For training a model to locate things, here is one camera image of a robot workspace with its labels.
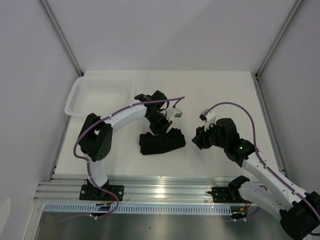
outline gray floor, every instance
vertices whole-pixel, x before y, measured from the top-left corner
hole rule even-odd
[[[247,222],[228,216],[112,214],[93,220],[87,216],[62,223],[73,213],[44,212],[36,240],[286,240],[280,223],[260,211]]]

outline white wall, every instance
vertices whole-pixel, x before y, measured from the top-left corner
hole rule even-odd
[[[1,239],[18,240],[77,76],[36,0],[2,0],[0,23],[0,199],[11,197]]]
[[[320,192],[320,1],[308,0],[260,80],[289,177]]]
[[[294,2],[49,0],[83,72],[256,72]]]

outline white table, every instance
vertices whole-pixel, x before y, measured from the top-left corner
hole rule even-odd
[[[248,71],[87,71],[85,76],[133,78],[137,94],[152,95],[160,90],[168,98],[185,96],[177,105],[183,112],[182,118],[176,118],[173,127],[182,130],[186,146],[164,154],[141,155],[139,134],[150,130],[149,122],[139,119],[113,135],[110,154],[104,159],[110,175],[250,177],[248,172],[226,157],[223,149],[211,147],[199,150],[191,142],[196,128],[203,125],[199,119],[200,113],[216,103],[227,101],[238,103],[250,112],[256,125],[258,148],[269,164],[277,168],[253,79]],[[241,109],[224,105],[216,108],[215,112],[218,119],[232,118],[240,137],[253,142],[250,120]],[[87,174],[85,161],[73,156],[73,146],[84,120],[85,117],[71,118],[55,174]]]

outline white plastic basket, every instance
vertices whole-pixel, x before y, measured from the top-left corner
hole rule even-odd
[[[71,116],[108,115],[132,103],[136,93],[132,79],[78,78],[66,101],[64,112]]]

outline black mounting plate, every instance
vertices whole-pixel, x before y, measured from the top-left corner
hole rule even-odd
[[[211,188],[208,194],[212,195],[213,202],[217,204],[245,204],[246,200],[242,198],[233,199],[229,193],[229,187],[227,186],[214,186]]]
[[[115,194],[120,202],[123,200],[125,190],[125,187],[123,185],[108,185],[106,190]],[[86,180],[85,184],[81,187],[79,199],[84,201],[106,202],[112,202],[115,200],[112,195],[104,193],[92,186],[88,180]]]

